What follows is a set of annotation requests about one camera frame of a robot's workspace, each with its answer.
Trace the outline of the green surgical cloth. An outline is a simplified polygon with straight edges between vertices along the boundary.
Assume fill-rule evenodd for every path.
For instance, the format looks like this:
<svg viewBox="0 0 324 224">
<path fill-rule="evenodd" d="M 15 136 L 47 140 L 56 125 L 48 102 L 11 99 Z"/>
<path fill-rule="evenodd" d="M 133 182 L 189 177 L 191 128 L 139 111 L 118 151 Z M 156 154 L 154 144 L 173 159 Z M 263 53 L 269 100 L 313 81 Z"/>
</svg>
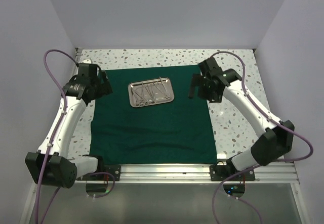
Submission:
<svg viewBox="0 0 324 224">
<path fill-rule="evenodd" d="M 208 104 L 188 97 L 197 66 L 108 70 L 113 93 L 95 101 L 90 154 L 106 164 L 213 164 L 217 161 Z M 170 103 L 134 108 L 128 85 L 170 79 Z"/>
</svg>

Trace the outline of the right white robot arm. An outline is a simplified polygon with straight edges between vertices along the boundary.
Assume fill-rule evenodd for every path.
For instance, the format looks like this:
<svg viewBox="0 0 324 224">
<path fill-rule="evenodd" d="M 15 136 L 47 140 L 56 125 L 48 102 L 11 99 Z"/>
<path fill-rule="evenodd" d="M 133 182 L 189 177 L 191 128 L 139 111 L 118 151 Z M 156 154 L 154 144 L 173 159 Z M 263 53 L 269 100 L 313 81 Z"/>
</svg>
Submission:
<svg viewBox="0 0 324 224">
<path fill-rule="evenodd" d="M 211 103 L 221 103 L 226 98 L 245 117 L 258 138 L 249 149 L 229 158 L 225 165 L 217 166 L 217 174 L 236 180 L 245 169 L 266 166 L 291 151 L 295 130 L 291 121 L 282 121 L 268 111 L 234 69 L 222 70 L 214 58 L 198 66 L 200 73 L 192 76 L 189 98 L 197 95 Z"/>
</svg>

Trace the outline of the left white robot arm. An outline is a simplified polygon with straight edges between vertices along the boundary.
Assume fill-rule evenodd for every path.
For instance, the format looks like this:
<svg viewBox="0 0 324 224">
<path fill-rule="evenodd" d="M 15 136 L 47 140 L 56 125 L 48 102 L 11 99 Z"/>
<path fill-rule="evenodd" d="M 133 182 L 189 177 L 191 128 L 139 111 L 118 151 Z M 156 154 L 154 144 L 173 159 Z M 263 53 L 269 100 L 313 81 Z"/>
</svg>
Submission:
<svg viewBox="0 0 324 224">
<path fill-rule="evenodd" d="M 97 155 L 82 155 L 69 160 L 69 145 L 88 104 L 112 93 L 106 72 L 84 60 L 78 65 L 78 72 L 63 87 L 64 97 L 55 120 L 43 143 L 36 152 L 26 155 L 25 163 L 36 184 L 71 188 L 77 178 L 89 175 L 94 180 L 104 177 L 103 158 Z"/>
</svg>

